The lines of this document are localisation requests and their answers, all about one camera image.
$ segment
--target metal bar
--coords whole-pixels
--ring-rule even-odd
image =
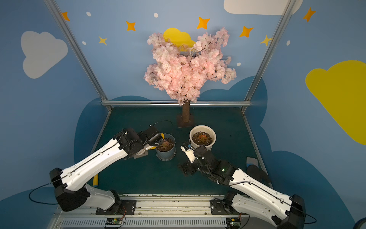
[[[81,48],[76,41],[74,35],[72,34],[71,29],[67,25],[65,19],[63,18],[61,11],[59,9],[59,6],[57,5],[55,0],[44,0],[48,10],[52,14],[53,18],[55,19],[56,23],[60,27],[62,33],[64,34],[66,40],[70,44],[72,50],[74,51],[76,57],[80,61],[81,66],[85,70],[87,76],[89,77],[91,83],[93,84],[95,90],[97,91],[98,95],[102,100],[108,100],[106,94],[104,93],[102,86],[98,82],[97,77],[95,76],[90,64],[86,60],[83,52],[81,51]],[[107,109],[109,111],[112,111],[112,107],[108,106]]]
[[[295,5],[295,2],[296,0],[289,0],[286,7],[285,7],[285,10],[284,12],[282,13],[282,16],[280,18],[280,21],[274,31],[274,34],[272,36],[272,40],[271,42],[269,43],[268,45],[268,48],[266,50],[266,53],[264,54],[264,57],[262,59],[262,62],[258,68],[258,71],[252,81],[252,84],[250,85],[250,88],[247,92],[247,95],[245,96],[245,99],[244,101],[250,101],[262,76],[263,76],[263,73],[265,72],[267,66],[268,66],[268,63],[269,61],[271,60],[271,57],[277,47],[277,44],[278,42],[280,41],[280,38],[283,34],[283,32],[285,31],[285,28],[288,24],[288,21],[290,20],[291,18],[291,15],[292,15],[292,8],[294,7]],[[246,107],[242,107],[242,113],[244,113]]]
[[[108,120],[109,120],[109,117],[110,117],[111,113],[112,113],[111,111],[108,111],[108,114],[107,114],[107,117],[106,117],[106,118],[105,118],[105,120],[104,120],[104,123],[103,123],[102,129],[99,131],[98,137],[97,137],[96,141],[94,142],[94,145],[93,145],[93,148],[91,149],[90,154],[92,154],[92,153],[94,153],[94,152],[95,152],[95,148],[96,148],[96,147],[97,147],[97,145],[98,145],[98,142],[99,142],[99,140],[100,140],[100,137],[102,136],[102,133],[103,133],[103,131],[104,131],[105,126],[107,125],[107,122],[108,122]]]
[[[249,126],[249,123],[248,123],[248,120],[247,120],[247,117],[243,114],[243,119],[244,119],[244,122],[245,122],[245,126],[247,127],[247,130],[248,130],[248,133],[249,133],[249,136],[250,136],[250,140],[252,141],[252,144],[253,144],[253,147],[254,147],[254,150],[255,150],[255,153],[257,155],[257,158],[258,158],[258,162],[259,164],[261,165],[261,169],[268,175],[268,172],[267,172],[267,169],[266,167],[264,166],[264,162],[263,162],[263,159],[262,159],[262,156],[261,154],[259,153],[259,149],[258,149],[258,146],[255,142],[255,139],[254,139],[254,136],[253,136],[253,133],[250,129],[250,126]],[[272,183],[269,183],[269,187],[271,189],[273,189],[273,186],[272,186]]]
[[[129,106],[129,107],[149,107],[149,106],[180,106],[177,101],[126,101],[126,100],[102,100],[104,106]],[[191,106],[218,106],[218,107],[240,107],[250,106],[250,101],[197,101],[191,102]]]

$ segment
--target yellow object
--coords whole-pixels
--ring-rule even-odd
[[[176,28],[169,28],[165,30],[163,36],[166,41],[170,39],[170,42],[175,44],[177,47],[180,47],[183,44],[187,45],[188,47],[193,47],[193,45],[196,43],[191,40],[191,36],[188,33],[181,32]]]
[[[311,7],[309,8],[307,14],[305,15],[305,17],[303,19],[306,19],[307,22],[309,22],[310,18],[312,17],[312,15],[315,13],[316,11],[311,11]]]
[[[107,44],[105,43],[105,40],[107,40],[108,38],[106,38],[106,39],[102,39],[101,37],[99,37],[99,38],[100,38],[99,43],[104,43],[105,45],[107,45]]]
[[[135,24],[136,24],[136,22],[129,23],[128,21],[126,21],[126,23],[127,23],[127,31],[129,31],[129,30],[136,31],[135,30]]]
[[[353,140],[366,145],[366,64],[348,60],[328,71],[314,69],[305,82],[340,127]]]
[[[247,28],[247,27],[243,26],[243,32],[240,34],[239,37],[243,37],[243,36],[249,37],[249,33],[252,29],[254,29],[254,28]]]
[[[62,13],[62,16],[64,16],[65,20],[70,21],[70,19],[67,16],[67,12],[63,12]]]
[[[163,133],[160,133],[161,134],[161,136],[162,136],[162,138],[164,139],[165,137],[164,137],[164,134]],[[154,147],[151,147],[150,149],[155,149],[156,148],[156,146],[154,146]]]
[[[197,26],[197,29],[199,28],[204,28],[207,29],[207,23],[210,19],[202,19],[201,17],[199,17],[199,24]]]
[[[93,178],[93,187],[97,187],[98,186],[98,174],[96,174]]]
[[[268,38],[266,35],[266,38],[264,39],[264,41],[260,42],[260,44],[266,44],[266,46],[268,46],[268,42],[272,40],[272,38]]]

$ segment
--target white cloud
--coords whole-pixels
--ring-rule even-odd
[[[47,32],[26,31],[20,43],[26,56],[23,70],[32,79],[41,77],[67,54],[67,44]]]
[[[303,0],[297,0],[293,9],[294,14]],[[282,15],[288,0],[225,0],[224,8],[231,14],[262,14]]]

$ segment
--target white flower pot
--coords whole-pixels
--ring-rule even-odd
[[[197,133],[197,132],[206,132],[210,135],[210,137],[212,138],[212,143],[205,146],[207,149],[211,150],[212,146],[215,144],[216,141],[216,134],[215,131],[213,131],[213,129],[211,129],[208,126],[204,126],[204,125],[199,125],[199,126],[195,126],[193,127],[193,129],[191,130],[191,132],[189,133],[189,139],[191,140],[191,145],[194,148],[198,148],[200,145],[197,145],[193,140],[192,140],[192,136]]]

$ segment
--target yellow cloud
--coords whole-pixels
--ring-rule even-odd
[[[328,71],[314,69],[305,82],[342,129],[353,140],[366,145],[366,64],[348,60]]]
[[[164,32],[164,39],[170,39],[170,42],[175,44],[176,46],[182,46],[186,44],[188,47],[193,47],[196,43],[195,41],[191,40],[191,36],[188,33],[181,32],[179,29],[176,28],[169,28]]]

